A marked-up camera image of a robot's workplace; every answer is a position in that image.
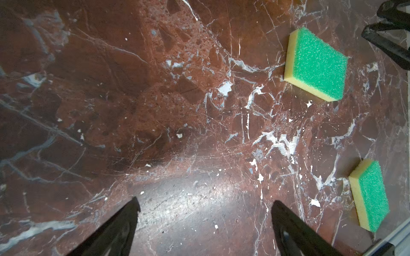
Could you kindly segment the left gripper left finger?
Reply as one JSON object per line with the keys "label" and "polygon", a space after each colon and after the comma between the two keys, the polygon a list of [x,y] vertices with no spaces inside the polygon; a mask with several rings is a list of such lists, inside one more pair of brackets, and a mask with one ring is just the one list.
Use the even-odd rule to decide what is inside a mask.
{"label": "left gripper left finger", "polygon": [[128,256],[140,211],[139,202],[136,197],[133,197],[69,255]]}

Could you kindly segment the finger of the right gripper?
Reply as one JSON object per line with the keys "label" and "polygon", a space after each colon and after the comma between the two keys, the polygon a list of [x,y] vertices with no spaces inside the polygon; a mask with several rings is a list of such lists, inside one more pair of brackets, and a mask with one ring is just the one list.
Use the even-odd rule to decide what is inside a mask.
{"label": "finger of the right gripper", "polygon": [[398,66],[410,70],[410,49],[388,40],[378,32],[403,29],[391,22],[378,22],[368,25],[362,32],[362,37],[387,54]]}
{"label": "finger of the right gripper", "polygon": [[408,31],[410,29],[410,14],[398,8],[407,7],[409,5],[410,1],[407,0],[390,0],[383,2],[377,11],[377,16]]}

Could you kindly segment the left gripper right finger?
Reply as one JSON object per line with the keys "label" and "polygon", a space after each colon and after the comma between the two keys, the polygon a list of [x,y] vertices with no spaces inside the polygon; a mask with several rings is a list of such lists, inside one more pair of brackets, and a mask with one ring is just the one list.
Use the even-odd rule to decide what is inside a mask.
{"label": "left gripper right finger", "polygon": [[273,202],[272,223],[275,241],[282,256],[340,256],[283,202]]}

